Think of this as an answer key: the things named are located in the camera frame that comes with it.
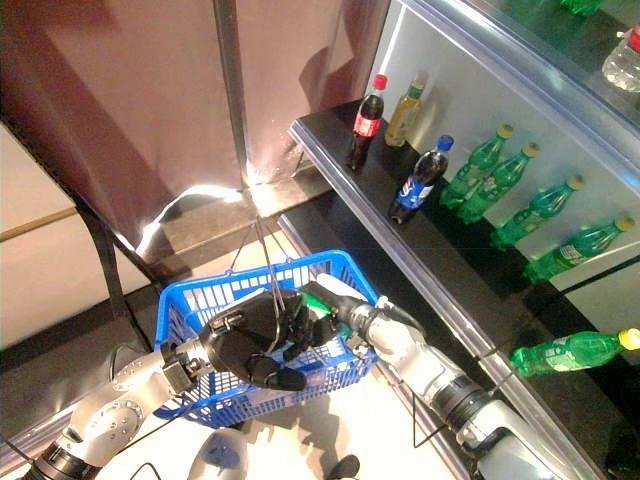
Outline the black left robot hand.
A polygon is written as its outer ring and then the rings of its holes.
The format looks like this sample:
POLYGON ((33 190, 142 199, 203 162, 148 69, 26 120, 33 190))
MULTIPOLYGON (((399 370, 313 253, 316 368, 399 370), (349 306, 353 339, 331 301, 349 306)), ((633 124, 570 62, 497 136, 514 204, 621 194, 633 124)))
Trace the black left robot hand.
POLYGON ((260 388, 301 391, 307 385, 303 373, 280 365, 271 353, 290 343, 283 353, 287 361, 310 345, 308 308, 295 290, 282 292, 284 309, 276 312, 273 295, 263 291, 219 312, 199 334, 212 367, 229 371, 260 388))

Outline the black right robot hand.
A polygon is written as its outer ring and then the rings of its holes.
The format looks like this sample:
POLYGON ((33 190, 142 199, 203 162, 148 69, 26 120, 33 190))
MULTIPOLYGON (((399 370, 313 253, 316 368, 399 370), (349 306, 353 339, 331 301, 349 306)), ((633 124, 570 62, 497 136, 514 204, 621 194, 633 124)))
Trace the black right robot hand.
POLYGON ((349 335, 357 308, 367 305, 367 298, 343 281, 322 274, 296 292, 299 309, 290 324, 283 353, 286 362, 309 348, 317 348, 339 335, 349 335))

